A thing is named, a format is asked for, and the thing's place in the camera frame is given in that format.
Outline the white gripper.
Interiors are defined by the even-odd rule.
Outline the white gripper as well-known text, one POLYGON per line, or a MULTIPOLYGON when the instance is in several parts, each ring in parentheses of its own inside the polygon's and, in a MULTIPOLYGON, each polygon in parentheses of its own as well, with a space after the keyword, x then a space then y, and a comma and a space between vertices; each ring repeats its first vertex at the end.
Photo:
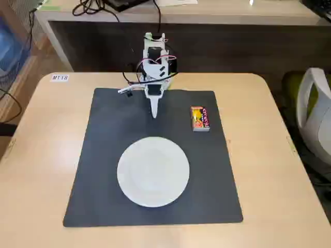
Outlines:
POLYGON ((146 98, 150 100, 152 117, 155 119, 158 112, 158 101, 163 97, 163 84, 145 84, 144 92, 146 98))

